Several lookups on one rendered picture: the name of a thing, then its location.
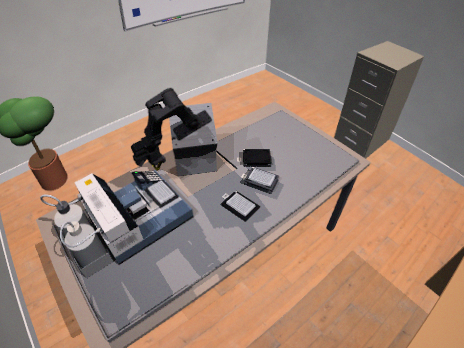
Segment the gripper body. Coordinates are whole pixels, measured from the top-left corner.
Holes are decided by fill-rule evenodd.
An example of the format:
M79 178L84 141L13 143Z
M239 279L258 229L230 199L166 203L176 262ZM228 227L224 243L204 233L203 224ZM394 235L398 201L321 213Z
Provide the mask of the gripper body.
M148 150L149 151L149 150ZM155 150L157 152L157 157L158 157L158 160L154 161L154 162L151 162L149 159L147 159L152 165L158 165L159 162L166 162L166 159L165 157L160 153L160 150L159 148L157 150ZM149 151L149 152L155 152L155 151Z

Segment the translucent grey bottle with cap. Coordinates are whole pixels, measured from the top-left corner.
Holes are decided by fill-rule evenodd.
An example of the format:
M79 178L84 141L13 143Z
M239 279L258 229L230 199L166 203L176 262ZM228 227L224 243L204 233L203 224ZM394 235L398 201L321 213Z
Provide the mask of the translucent grey bottle with cap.
M72 226L69 224L67 226L68 233L65 236L65 243L68 245L75 245L80 243L91 233L95 232L93 227L88 224L79 224L76 221L71 223L74 227L72 228ZM107 251L105 250L96 233L79 246L67 248L79 262L82 268L107 254Z

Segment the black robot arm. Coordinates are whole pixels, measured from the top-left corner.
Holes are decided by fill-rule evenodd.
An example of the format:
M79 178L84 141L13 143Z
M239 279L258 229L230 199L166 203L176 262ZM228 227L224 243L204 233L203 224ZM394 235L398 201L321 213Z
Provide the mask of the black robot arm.
M164 108L162 108L161 104L159 104L161 101L165 105ZM140 141L131 145L131 150L134 154L132 155L133 160L137 166L141 167L147 160L147 157L151 162L158 160L157 152L155 150L157 150L159 145L161 145L161 140L163 137L161 127L163 120L174 115L177 115L182 120L183 123L173 128L173 131L179 140L185 138L186 136L212 121L206 110L203 110L194 116L191 110L190 112L184 107L182 101L178 98L178 95L174 92L173 88L165 89L147 101L145 106L147 107L149 114L148 124L146 129L144 129L146 136L141 138ZM148 150L155 152L149 152Z

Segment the grey bottle with black cap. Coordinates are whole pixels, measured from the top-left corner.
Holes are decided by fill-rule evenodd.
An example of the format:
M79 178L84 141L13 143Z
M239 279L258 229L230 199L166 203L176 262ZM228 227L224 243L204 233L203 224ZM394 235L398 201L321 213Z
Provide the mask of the grey bottle with black cap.
M56 226L59 228L59 230L61 229L61 226L67 221L77 221L79 224L90 225L87 217L85 216L80 206L76 204L69 205L67 201L61 201L61 203L63 204L63 206L61 206L59 203L56 205L56 209L58 210L58 212L54 217L54 222ZM66 224L62 230L62 234L64 237L68 233L67 226L68 224Z

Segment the white well plate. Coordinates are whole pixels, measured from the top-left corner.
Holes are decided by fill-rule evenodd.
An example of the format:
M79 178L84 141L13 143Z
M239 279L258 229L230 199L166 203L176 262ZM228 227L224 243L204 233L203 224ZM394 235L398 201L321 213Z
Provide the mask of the white well plate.
M236 193L227 202L230 207L246 216L254 207L255 204L244 198L243 196Z
M250 179L251 181L263 184L263 185L270 186L274 178L275 178L274 174L254 168L254 170L252 171L248 179Z
M160 204L175 196L175 194L166 186L163 181L159 181L148 187L148 190L160 202Z

